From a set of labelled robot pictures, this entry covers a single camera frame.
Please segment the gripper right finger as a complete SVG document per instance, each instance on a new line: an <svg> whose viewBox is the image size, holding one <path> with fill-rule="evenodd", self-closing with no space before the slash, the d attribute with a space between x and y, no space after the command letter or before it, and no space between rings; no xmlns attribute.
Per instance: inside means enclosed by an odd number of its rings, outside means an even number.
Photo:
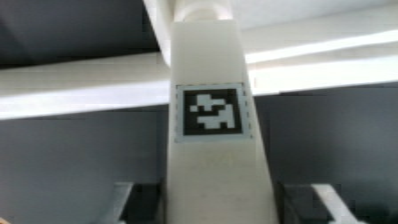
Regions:
<svg viewBox="0 0 398 224"><path fill-rule="evenodd" d="M333 216L330 224L369 224L354 216L333 185L314 184L312 187Z"/></svg>

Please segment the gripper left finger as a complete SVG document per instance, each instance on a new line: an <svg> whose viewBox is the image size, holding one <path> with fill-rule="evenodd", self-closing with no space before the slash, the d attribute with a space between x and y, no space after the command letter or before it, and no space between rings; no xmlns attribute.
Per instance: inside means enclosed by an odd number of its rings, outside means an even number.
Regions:
<svg viewBox="0 0 398 224"><path fill-rule="evenodd" d="M113 197L111 201L107 202L106 211L100 214L97 224L127 224L127 222L122 220L122 215L129 204L132 189L132 182L118 182L115 184Z"/></svg>

